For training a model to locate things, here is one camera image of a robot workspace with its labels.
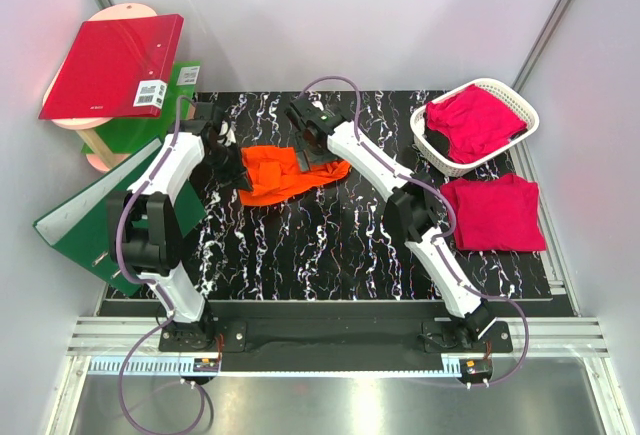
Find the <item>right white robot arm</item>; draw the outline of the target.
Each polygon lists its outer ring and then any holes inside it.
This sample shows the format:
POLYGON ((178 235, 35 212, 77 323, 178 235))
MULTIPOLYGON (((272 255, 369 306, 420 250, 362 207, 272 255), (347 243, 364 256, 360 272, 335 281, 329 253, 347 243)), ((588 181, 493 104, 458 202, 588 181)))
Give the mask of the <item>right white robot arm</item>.
POLYGON ((387 155, 337 110, 321 109, 302 96, 286 115, 296 129, 296 156, 303 171, 330 161, 346 161, 384 202, 383 226, 394 244, 405 246, 438 288, 450 321, 443 332, 447 348, 476 351, 490 338, 496 321, 486 298, 475 288, 450 251, 437 209, 449 202, 426 173, 414 173, 387 155))

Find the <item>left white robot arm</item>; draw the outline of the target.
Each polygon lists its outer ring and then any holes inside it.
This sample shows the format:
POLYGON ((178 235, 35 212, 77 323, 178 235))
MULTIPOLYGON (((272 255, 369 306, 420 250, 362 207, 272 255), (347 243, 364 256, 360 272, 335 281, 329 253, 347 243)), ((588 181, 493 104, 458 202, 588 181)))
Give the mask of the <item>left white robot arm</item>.
POLYGON ((183 236, 175 202, 194 169, 210 168, 221 185, 252 190, 231 122, 211 102, 194 102, 192 119, 178 118, 143 175, 106 199, 109 253, 125 279, 146 285, 163 305, 161 327, 196 351, 215 341, 205 298, 182 263, 183 236))

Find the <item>orange t shirt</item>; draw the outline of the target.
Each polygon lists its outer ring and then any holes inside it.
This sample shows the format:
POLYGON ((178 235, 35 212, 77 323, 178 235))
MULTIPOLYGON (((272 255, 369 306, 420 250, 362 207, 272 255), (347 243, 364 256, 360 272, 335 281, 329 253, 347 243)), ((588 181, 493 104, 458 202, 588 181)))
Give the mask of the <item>orange t shirt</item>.
POLYGON ((347 161, 334 161, 303 172, 293 148, 253 146, 242 149, 252 189, 238 190, 244 206, 262 207, 285 202, 316 187, 345 178, 351 169, 347 161))

